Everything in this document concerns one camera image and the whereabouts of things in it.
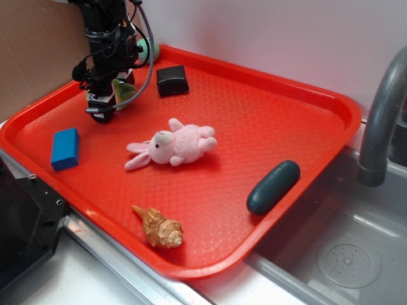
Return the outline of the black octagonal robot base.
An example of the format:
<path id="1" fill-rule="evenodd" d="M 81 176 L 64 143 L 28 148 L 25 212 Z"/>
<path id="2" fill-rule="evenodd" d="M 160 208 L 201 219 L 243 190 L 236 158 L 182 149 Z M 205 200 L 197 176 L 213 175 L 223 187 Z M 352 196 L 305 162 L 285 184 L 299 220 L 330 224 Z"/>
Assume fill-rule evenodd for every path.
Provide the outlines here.
<path id="1" fill-rule="evenodd" d="M 1 159 L 1 290 L 54 255 L 66 211 L 45 181 L 17 178 Z"/>

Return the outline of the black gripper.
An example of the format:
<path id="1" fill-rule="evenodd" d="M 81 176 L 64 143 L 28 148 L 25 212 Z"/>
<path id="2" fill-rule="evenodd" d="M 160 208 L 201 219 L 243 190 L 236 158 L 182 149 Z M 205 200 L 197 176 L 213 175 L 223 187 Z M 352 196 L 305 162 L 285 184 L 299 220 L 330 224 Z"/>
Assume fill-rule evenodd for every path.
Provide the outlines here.
<path id="1" fill-rule="evenodd" d="M 137 34 L 133 27 L 114 26 L 102 32 L 84 30 L 90 54 L 72 70 L 73 80 L 86 90 L 85 112 L 98 123 L 112 120 L 116 97 L 111 82 L 135 85 L 133 67 L 139 57 Z"/>

